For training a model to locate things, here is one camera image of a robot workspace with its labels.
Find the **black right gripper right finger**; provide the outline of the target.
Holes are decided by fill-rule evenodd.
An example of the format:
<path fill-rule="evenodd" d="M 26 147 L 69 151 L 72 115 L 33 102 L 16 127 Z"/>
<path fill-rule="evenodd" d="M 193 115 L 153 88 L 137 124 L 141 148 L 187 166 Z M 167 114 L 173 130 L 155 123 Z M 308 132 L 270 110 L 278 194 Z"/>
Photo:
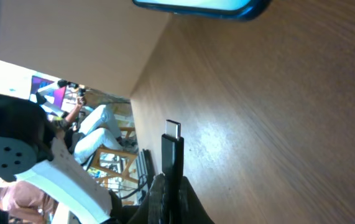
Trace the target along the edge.
<path fill-rule="evenodd" d="M 178 201 L 181 224 L 214 224 L 185 176 L 180 183 Z"/>

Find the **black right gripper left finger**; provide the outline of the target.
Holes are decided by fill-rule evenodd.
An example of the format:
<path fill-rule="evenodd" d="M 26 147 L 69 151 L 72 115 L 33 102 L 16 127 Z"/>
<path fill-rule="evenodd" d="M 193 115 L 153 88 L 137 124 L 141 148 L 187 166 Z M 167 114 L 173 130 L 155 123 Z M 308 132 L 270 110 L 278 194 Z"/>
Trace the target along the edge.
<path fill-rule="evenodd" d="M 133 214 L 128 224 L 167 223 L 167 184 L 163 174 L 156 175 L 144 202 Z"/>

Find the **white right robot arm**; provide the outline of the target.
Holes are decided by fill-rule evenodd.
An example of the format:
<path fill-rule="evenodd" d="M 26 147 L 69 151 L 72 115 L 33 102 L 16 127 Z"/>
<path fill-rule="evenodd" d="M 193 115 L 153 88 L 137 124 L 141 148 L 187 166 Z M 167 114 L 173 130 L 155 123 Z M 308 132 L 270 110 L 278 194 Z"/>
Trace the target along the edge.
<path fill-rule="evenodd" d="M 210 223 L 183 175 L 183 148 L 183 138 L 163 135 L 163 172 L 144 203 L 129 211 L 71 157 L 39 105 L 0 95 L 0 178 L 38 187 L 81 223 Z"/>

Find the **blue Galaxy smartphone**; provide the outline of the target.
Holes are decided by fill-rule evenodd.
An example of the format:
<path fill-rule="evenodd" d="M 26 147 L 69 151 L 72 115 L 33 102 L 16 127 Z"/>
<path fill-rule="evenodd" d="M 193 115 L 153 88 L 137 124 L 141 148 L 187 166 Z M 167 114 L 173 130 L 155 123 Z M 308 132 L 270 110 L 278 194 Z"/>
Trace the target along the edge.
<path fill-rule="evenodd" d="M 261 15 L 272 0 L 132 0 L 141 8 L 173 14 L 251 21 Z"/>

